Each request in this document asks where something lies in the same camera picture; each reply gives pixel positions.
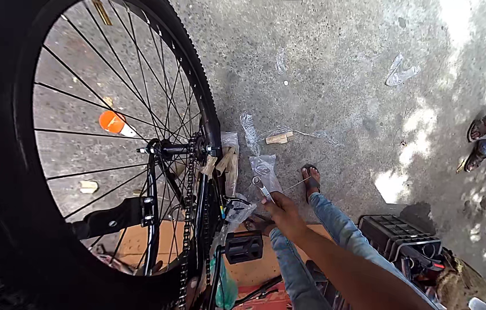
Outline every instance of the clear plastic wrap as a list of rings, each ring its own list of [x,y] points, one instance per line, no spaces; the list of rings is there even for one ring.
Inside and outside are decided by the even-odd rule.
[[[398,84],[403,83],[405,80],[411,78],[414,75],[417,75],[419,72],[421,72],[421,68],[419,66],[413,66],[407,69],[404,72],[396,72],[398,71],[398,67],[402,64],[402,61],[404,60],[404,56],[402,56],[402,53],[399,53],[396,58],[394,58],[394,61],[392,62],[390,69],[388,69],[388,77],[386,79],[386,82],[384,82],[388,86],[396,86]]]
[[[233,197],[235,195],[235,187],[238,182],[238,160],[239,160],[239,139],[237,132],[220,132],[220,139],[222,141],[223,153],[226,154],[226,149],[235,147],[235,155],[232,156],[226,169],[226,195]]]
[[[278,125],[273,130],[268,130],[263,132],[262,134],[258,134],[256,128],[254,128],[254,123],[252,120],[252,115],[243,112],[239,117],[241,121],[241,126],[245,131],[245,140],[247,141],[247,146],[251,149],[252,153],[255,156],[260,156],[260,145],[258,144],[261,141],[266,140],[267,137],[280,135],[282,133],[287,133],[289,131],[300,133],[301,135],[310,136],[314,138],[327,138],[327,132],[325,130],[315,130],[310,133],[302,132],[299,130],[292,129],[291,127]]]
[[[236,193],[235,197],[244,199],[246,201],[256,201],[256,200],[247,200],[242,194]],[[246,205],[242,202],[235,201],[233,202],[233,207],[230,208],[228,214],[226,215],[226,221],[229,222],[228,224],[228,232],[233,232],[235,229],[241,224],[243,221],[249,217],[254,209],[256,209],[256,204]]]
[[[287,133],[289,131],[298,132],[301,135],[310,136],[310,137],[314,137],[314,138],[326,138],[327,137],[327,132],[325,132],[325,130],[315,130],[315,131],[312,131],[310,133],[305,133],[305,132],[292,129],[292,128],[284,126],[284,125],[278,125],[275,129],[269,130],[269,131],[266,131],[266,132],[260,134],[260,136],[258,136],[258,138],[257,138],[257,142],[263,141],[267,137],[280,135],[282,133]]]
[[[278,54],[275,58],[275,69],[277,70],[278,74],[284,74],[287,72],[287,54],[285,53],[285,49],[280,47],[278,50]]]
[[[282,191],[274,172],[275,155],[251,156],[249,161],[252,172],[260,177],[268,191]]]
[[[239,119],[241,121],[241,126],[243,126],[243,130],[245,131],[245,140],[247,141],[247,146],[251,149],[255,156],[259,156],[260,146],[256,143],[258,142],[258,136],[256,129],[254,128],[252,115],[247,112],[243,112]]]

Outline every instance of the toe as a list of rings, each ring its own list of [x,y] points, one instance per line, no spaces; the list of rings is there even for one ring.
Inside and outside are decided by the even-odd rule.
[[[302,179],[306,179],[308,177],[308,171],[306,170],[306,168],[303,168],[302,169]]]
[[[320,179],[320,173],[316,169],[311,168],[310,172],[312,174],[312,177],[314,177],[314,179],[316,179],[316,180]]]

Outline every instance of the black pedal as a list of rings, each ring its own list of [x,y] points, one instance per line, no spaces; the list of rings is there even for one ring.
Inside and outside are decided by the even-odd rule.
[[[224,254],[228,263],[236,264],[262,258],[262,246],[260,230],[229,233],[226,237]]]

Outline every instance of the bicycle wheel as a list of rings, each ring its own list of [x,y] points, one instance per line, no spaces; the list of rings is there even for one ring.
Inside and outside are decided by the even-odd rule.
[[[181,294],[181,276],[200,275],[208,252],[201,240],[204,233],[196,230],[202,215],[183,205],[196,205],[197,194],[210,187],[203,198],[210,201],[205,214],[210,227],[218,223],[214,199],[222,194],[223,182],[213,187],[205,179],[198,189],[194,178],[184,177],[191,175],[188,166],[205,163],[204,152],[193,150],[208,146],[221,155],[212,95],[191,40],[169,3],[77,2],[0,1],[1,272],[47,306],[172,306]],[[96,69],[99,61],[102,67]],[[113,99],[112,105],[107,97]],[[183,99],[189,103],[178,105]],[[103,111],[110,117],[105,122],[100,119]],[[126,127],[124,132],[116,133],[111,127],[115,122]],[[87,160],[87,151],[101,157]],[[120,151],[130,155],[121,156]],[[69,152],[75,156],[65,156]],[[74,158],[94,166],[64,169],[66,159]],[[105,166],[108,160],[119,163],[125,158],[133,161]],[[177,164],[183,166],[181,172]],[[109,174],[111,182],[82,206],[74,205],[72,195],[61,193],[73,189],[78,178],[103,173]],[[191,228],[192,241],[184,255],[165,262],[173,264],[152,276],[130,276],[103,264],[80,243],[81,230],[65,221],[80,222],[93,212],[120,208],[135,184],[140,196],[155,197],[155,207],[163,203],[165,208],[154,210],[152,218],[168,219],[180,205],[183,224]],[[149,192],[152,187],[155,193]],[[121,193],[109,199],[116,190]],[[157,221],[145,225],[154,227]]]

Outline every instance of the red object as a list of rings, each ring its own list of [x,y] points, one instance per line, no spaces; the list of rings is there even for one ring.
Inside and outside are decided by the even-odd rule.
[[[240,286],[238,292],[238,299],[241,299],[248,294],[252,293],[254,290],[258,289],[260,285],[256,286]],[[287,304],[291,304],[291,299],[289,295],[285,292],[285,285],[280,282],[268,291],[277,290],[277,293],[271,293],[267,295],[264,299],[251,299],[246,303],[234,307],[235,310],[287,310]]]

